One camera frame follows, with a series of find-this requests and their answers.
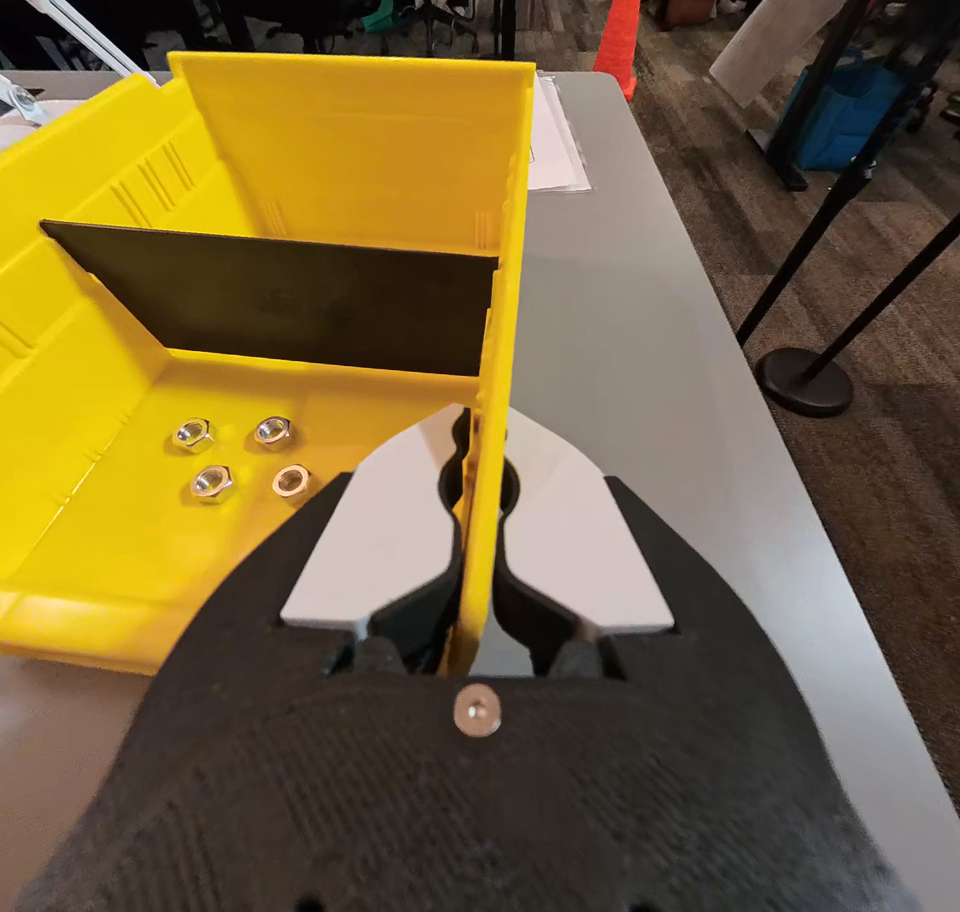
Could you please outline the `black slanted pole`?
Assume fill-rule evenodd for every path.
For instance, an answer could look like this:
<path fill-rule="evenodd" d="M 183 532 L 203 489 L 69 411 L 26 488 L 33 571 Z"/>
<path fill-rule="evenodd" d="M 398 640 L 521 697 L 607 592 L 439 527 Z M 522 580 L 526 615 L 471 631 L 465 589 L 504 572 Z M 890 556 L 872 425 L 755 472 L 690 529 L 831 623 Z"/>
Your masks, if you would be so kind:
<path fill-rule="evenodd" d="M 835 219 L 872 180 L 882 150 L 914 107 L 925 86 L 946 60 L 958 41 L 959 0 L 949 0 L 941 28 L 932 37 L 925 53 L 905 79 L 904 86 L 871 132 L 858 155 L 852 159 L 828 191 L 817 213 L 798 238 L 756 304 L 736 331 L 738 345 L 750 340 L 786 286 L 792 281 L 811 251 Z"/>

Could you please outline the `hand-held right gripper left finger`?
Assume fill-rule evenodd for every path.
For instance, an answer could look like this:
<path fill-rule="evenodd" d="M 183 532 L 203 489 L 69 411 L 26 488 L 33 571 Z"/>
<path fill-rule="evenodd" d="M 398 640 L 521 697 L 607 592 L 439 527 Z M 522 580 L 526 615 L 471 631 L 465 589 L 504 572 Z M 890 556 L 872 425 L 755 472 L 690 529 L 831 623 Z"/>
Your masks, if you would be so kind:
<path fill-rule="evenodd" d="M 435 674 L 460 605 L 470 410 L 450 403 L 387 439 L 348 475 L 279 619 L 380 637 L 415 674 Z"/>

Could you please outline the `yellow plastic bin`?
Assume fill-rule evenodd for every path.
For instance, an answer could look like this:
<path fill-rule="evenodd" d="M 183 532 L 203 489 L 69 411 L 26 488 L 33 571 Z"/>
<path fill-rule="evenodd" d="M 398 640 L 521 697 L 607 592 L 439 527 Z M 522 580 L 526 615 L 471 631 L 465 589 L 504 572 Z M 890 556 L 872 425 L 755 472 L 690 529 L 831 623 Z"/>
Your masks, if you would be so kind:
<path fill-rule="evenodd" d="M 2 152 L 2 654 L 155 674 L 228 575 L 367 455 L 469 409 L 460 605 L 486 623 L 521 290 L 531 64 L 174 53 Z M 165 347 L 42 221 L 494 257 L 479 373 L 315 365 Z M 272 415 L 293 441 L 253 441 Z M 213 446 L 176 452 L 190 417 Z M 276 473 L 312 475 L 299 500 Z M 234 494 L 191 499 L 208 465 Z"/>

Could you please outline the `black office chair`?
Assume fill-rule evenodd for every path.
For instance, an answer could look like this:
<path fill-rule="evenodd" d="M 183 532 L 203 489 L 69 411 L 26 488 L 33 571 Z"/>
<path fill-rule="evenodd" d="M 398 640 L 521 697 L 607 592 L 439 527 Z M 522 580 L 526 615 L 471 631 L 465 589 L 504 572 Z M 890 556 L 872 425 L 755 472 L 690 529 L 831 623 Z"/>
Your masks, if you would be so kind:
<path fill-rule="evenodd" d="M 474 0 L 380 0 L 376 10 L 360 20 L 366 33 L 379 36 L 381 54 L 388 53 L 387 33 L 406 35 L 412 26 L 420 23 L 425 33 L 425 54 L 434 55 L 436 29 L 444 27 L 450 46 L 458 37 L 469 40 L 469 57 L 478 58 L 480 44 L 474 28 Z"/>

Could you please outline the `black frame post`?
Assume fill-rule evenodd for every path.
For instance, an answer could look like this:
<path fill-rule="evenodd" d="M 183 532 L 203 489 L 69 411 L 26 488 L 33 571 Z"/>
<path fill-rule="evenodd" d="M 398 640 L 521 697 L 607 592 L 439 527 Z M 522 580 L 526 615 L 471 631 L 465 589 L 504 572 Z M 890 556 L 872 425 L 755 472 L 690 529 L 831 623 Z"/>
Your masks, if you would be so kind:
<path fill-rule="evenodd" d="M 766 161 L 778 181 L 789 193 L 802 193 L 809 184 L 796 165 L 795 151 L 799 137 L 835 66 L 868 11 L 871 0 L 846 0 L 830 31 L 809 67 L 796 98 L 770 131 L 747 129 L 745 136 Z"/>

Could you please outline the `orange traffic cone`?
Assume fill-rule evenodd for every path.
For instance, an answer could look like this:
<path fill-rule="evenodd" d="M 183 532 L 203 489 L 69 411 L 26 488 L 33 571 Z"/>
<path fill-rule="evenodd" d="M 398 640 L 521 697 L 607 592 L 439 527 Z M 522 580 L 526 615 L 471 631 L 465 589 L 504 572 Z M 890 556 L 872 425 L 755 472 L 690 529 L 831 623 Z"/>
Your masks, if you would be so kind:
<path fill-rule="evenodd" d="M 635 57 L 642 0 L 611 0 L 592 71 L 615 79 L 626 102 L 637 88 Z"/>

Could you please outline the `white metal stand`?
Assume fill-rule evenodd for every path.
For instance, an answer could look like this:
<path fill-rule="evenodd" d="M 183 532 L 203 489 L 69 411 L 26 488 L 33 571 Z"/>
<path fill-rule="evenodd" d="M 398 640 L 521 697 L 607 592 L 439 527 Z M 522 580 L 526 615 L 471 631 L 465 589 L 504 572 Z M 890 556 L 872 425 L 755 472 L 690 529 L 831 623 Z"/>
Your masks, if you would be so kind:
<path fill-rule="evenodd" d="M 88 51 L 95 54 L 121 78 L 145 78 L 154 87 L 159 83 L 147 71 L 140 69 L 102 32 L 96 29 L 66 0 L 25 0 L 34 10 L 47 16 L 63 30 L 76 38 Z M 18 113 L 30 126 L 42 127 L 52 121 L 50 116 L 24 87 L 1 76 L 1 100 Z"/>

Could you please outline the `black round-base stand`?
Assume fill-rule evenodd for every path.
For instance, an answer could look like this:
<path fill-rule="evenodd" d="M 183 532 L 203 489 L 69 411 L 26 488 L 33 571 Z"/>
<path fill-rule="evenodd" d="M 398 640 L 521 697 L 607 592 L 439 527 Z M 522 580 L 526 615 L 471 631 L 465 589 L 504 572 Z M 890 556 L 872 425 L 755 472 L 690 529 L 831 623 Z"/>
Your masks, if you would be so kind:
<path fill-rule="evenodd" d="M 844 414 L 854 401 L 855 390 L 836 359 L 958 240 L 958 236 L 956 215 L 823 351 L 784 347 L 763 356 L 753 370 L 761 391 L 794 414 L 810 418 Z"/>

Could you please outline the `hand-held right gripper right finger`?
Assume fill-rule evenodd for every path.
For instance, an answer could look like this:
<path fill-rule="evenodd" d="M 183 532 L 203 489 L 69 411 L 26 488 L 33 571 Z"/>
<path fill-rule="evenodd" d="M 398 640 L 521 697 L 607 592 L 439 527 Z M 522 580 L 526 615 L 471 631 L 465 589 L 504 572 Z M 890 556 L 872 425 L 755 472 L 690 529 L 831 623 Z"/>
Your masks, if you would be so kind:
<path fill-rule="evenodd" d="M 536 676 L 569 642 L 675 625 L 603 471 L 517 410 L 507 420 L 491 605 Z"/>

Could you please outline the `white paper sheets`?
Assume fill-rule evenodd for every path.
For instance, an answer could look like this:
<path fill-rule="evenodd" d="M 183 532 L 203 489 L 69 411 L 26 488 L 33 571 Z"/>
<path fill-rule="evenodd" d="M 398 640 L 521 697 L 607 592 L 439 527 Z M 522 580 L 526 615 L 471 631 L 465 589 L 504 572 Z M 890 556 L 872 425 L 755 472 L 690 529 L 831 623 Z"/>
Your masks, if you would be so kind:
<path fill-rule="evenodd" d="M 528 190 L 579 194 L 592 188 L 556 81 L 550 76 L 536 75 Z"/>

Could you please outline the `white board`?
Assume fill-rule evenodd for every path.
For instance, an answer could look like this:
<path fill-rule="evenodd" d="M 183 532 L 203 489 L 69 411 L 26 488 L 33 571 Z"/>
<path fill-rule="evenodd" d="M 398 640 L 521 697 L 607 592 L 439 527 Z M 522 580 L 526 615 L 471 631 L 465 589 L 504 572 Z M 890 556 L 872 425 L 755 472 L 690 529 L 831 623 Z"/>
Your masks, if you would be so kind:
<path fill-rule="evenodd" d="M 710 76 L 746 108 L 846 1 L 762 0 L 710 67 Z"/>

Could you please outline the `blue bag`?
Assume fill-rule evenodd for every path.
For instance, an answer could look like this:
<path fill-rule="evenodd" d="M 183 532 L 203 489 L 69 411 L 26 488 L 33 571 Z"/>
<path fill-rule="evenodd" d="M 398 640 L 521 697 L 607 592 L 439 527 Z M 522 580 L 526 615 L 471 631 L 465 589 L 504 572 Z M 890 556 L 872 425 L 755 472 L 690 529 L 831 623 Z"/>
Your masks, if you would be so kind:
<path fill-rule="evenodd" d="M 857 46 L 847 47 L 799 131 L 792 165 L 802 172 L 841 172 L 905 84 L 904 75 L 878 58 L 868 58 Z"/>

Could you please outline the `black bin divider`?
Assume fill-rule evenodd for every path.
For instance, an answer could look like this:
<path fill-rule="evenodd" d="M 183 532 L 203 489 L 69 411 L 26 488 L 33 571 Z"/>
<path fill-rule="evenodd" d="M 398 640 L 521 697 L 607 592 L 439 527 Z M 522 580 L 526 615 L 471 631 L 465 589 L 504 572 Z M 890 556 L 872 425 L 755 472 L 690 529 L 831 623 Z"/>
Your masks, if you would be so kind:
<path fill-rule="evenodd" d="M 476 376 L 498 259 L 42 221 L 167 348 Z"/>

